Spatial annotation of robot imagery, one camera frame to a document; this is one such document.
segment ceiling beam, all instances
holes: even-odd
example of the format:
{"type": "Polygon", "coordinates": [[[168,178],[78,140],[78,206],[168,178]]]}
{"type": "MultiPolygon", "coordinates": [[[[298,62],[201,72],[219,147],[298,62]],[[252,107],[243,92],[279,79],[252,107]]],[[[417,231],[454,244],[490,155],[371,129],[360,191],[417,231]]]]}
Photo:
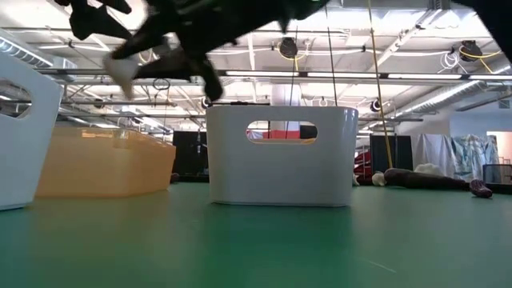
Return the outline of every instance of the ceiling beam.
{"type": "MultiPolygon", "coordinates": [[[[386,49],[384,49],[384,53],[382,53],[377,60],[377,63],[372,62],[368,65],[368,67],[365,69],[366,72],[375,71],[375,64],[377,64],[377,67],[380,67],[381,64],[383,64],[387,59],[391,58],[395,52],[397,52],[402,46],[404,46],[409,40],[412,39],[413,36],[415,36],[419,30],[421,29],[421,26],[423,22],[427,19],[432,19],[438,12],[436,10],[426,10],[425,13],[420,17],[419,20],[416,21],[416,24],[414,27],[401,32],[396,40],[391,43],[386,49]]],[[[338,99],[343,98],[344,94],[354,86],[354,84],[347,85],[339,94],[338,99]]]]}
{"type": "MultiPolygon", "coordinates": [[[[71,14],[68,11],[66,11],[66,9],[64,9],[64,7],[57,4],[54,0],[46,0],[46,2],[48,2],[48,4],[50,4],[50,5],[52,5],[53,8],[55,8],[57,11],[59,11],[61,14],[63,14],[67,18],[69,18],[71,16],[71,14]]],[[[102,50],[104,50],[105,52],[110,52],[110,48],[105,43],[103,43],[102,40],[100,40],[98,37],[96,37],[96,35],[92,34],[91,36],[89,36],[89,38],[92,39],[94,42],[96,42],[100,46],[100,48],[102,50]]]]}

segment ceiling pipe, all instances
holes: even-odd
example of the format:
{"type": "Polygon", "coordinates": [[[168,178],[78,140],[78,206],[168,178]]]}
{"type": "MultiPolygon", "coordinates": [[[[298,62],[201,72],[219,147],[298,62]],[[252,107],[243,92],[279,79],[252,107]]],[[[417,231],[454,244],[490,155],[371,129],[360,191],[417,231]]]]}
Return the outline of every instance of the ceiling pipe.
{"type": "MultiPolygon", "coordinates": [[[[397,52],[402,46],[404,46],[409,40],[412,39],[413,36],[415,36],[421,29],[422,25],[424,23],[429,24],[431,22],[432,18],[435,17],[436,14],[440,13],[440,10],[427,10],[425,13],[416,21],[416,24],[414,24],[414,27],[403,31],[400,33],[400,35],[397,37],[396,40],[394,40],[391,45],[389,45],[386,49],[384,49],[384,53],[381,54],[377,60],[377,66],[382,65],[385,61],[387,61],[395,52],[397,52]]],[[[367,69],[367,71],[375,70],[375,63],[371,64],[371,67],[367,69]]]]}
{"type": "MultiPolygon", "coordinates": [[[[31,100],[0,100],[0,104],[31,104],[31,100]]],[[[61,105],[92,105],[92,106],[172,106],[176,107],[174,102],[130,102],[130,101],[61,101],[61,105]]]]}
{"type": "MultiPolygon", "coordinates": [[[[205,115],[184,115],[184,114],[87,114],[87,113],[70,113],[70,112],[59,112],[64,117],[75,117],[75,118],[173,118],[173,119],[190,119],[198,120],[205,119],[205,115]]],[[[359,118],[360,122],[377,121],[380,118],[359,118]]],[[[419,118],[386,118],[387,122],[423,122],[423,119],[419,118]]]]}
{"type": "MultiPolygon", "coordinates": [[[[42,74],[48,74],[45,70],[37,70],[38,72],[42,72],[42,74]]],[[[273,83],[273,84],[291,84],[292,78],[291,77],[238,77],[238,78],[232,78],[227,76],[221,76],[222,80],[222,86],[226,87],[230,84],[233,84],[235,82],[252,82],[252,79],[255,79],[256,82],[263,82],[263,83],[273,83]]],[[[329,83],[332,85],[332,78],[308,78],[308,77],[296,77],[294,79],[294,83],[329,83]]],[[[336,79],[337,84],[350,84],[350,83],[357,83],[357,84],[375,84],[376,83],[375,78],[340,78],[336,79]]],[[[139,79],[133,82],[133,86],[152,86],[154,82],[154,79],[139,79]]],[[[169,79],[169,84],[171,86],[204,86],[204,82],[197,81],[197,82],[185,82],[185,81],[175,81],[172,79],[169,79]]],[[[453,84],[457,83],[458,80],[429,80],[429,79],[381,79],[381,84],[390,84],[390,85],[419,85],[419,86],[452,86],[453,84]]],[[[101,78],[78,78],[77,80],[73,82],[66,82],[63,80],[56,80],[56,83],[58,84],[68,84],[68,85],[91,85],[91,86],[116,86],[117,84],[114,83],[110,78],[108,77],[101,77],[101,78]]]]}

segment ceiling light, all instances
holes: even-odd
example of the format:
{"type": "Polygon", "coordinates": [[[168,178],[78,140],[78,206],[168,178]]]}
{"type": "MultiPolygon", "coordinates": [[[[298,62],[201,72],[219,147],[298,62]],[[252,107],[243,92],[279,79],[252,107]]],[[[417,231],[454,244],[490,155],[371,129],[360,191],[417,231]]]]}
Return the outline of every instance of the ceiling light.
{"type": "Polygon", "coordinates": [[[152,134],[153,137],[170,137],[168,134],[152,134]]]}
{"type": "Polygon", "coordinates": [[[115,128],[115,129],[119,128],[119,127],[118,127],[118,126],[116,126],[116,125],[103,124],[103,123],[96,123],[96,124],[94,124],[94,125],[95,125],[95,126],[98,126],[98,127],[100,127],[100,128],[115,128]]]}
{"type": "Polygon", "coordinates": [[[389,74],[388,78],[390,79],[428,79],[428,80],[438,80],[438,79],[460,79],[462,75],[460,74],[389,74]]]}
{"type": "Polygon", "coordinates": [[[277,72],[277,71],[226,71],[227,76],[243,77],[293,77],[298,76],[298,72],[277,72]]]}
{"type": "Polygon", "coordinates": [[[471,75],[471,80],[512,80],[512,75],[471,75]]]}
{"type": "Polygon", "coordinates": [[[121,112],[131,112],[133,114],[140,114],[139,112],[137,112],[137,108],[135,108],[134,105],[128,105],[128,106],[121,107],[121,112]]]}
{"type": "Polygon", "coordinates": [[[39,46],[38,49],[41,50],[51,50],[51,49],[61,49],[61,48],[69,48],[68,45],[48,45],[48,46],[39,46]]]}
{"type": "MultiPolygon", "coordinates": [[[[329,78],[333,73],[329,72],[309,72],[307,77],[329,78]]],[[[375,73],[334,73],[335,78],[375,78],[375,73]]]]}

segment wall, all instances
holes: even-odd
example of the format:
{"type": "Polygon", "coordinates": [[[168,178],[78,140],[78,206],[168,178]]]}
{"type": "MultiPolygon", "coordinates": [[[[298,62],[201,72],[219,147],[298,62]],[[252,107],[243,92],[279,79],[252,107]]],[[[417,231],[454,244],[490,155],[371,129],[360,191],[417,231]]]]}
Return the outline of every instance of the wall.
{"type": "Polygon", "coordinates": [[[450,130],[452,136],[486,136],[488,131],[512,131],[512,110],[499,109],[498,103],[493,102],[466,112],[454,112],[450,130]]]}
{"type": "Polygon", "coordinates": [[[452,136],[486,136],[488,131],[512,131],[512,115],[455,113],[450,120],[450,131],[452,136]]]}
{"type": "Polygon", "coordinates": [[[437,115],[423,117],[423,122],[404,122],[397,127],[400,135],[442,134],[450,135],[450,113],[441,111],[437,115]]]}
{"type": "Polygon", "coordinates": [[[486,136],[488,131],[512,132],[512,110],[499,109],[496,102],[467,112],[455,112],[453,107],[448,107],[423,119],[423,122],[404,122],[398,126],[397,132],[401,135],[451,136],[486,136]]]}

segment green floor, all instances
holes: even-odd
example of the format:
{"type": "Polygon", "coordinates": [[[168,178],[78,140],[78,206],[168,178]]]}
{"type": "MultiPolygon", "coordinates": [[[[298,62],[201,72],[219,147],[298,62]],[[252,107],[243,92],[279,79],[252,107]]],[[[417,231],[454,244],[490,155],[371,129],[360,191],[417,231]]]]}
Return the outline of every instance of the green floor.
{"type": "Polygon", "coordinates": [[[0,213],[1,287],[512,287],[512,197],[357,188],[351,208],[211,205],[208,185],[0,213]]]}

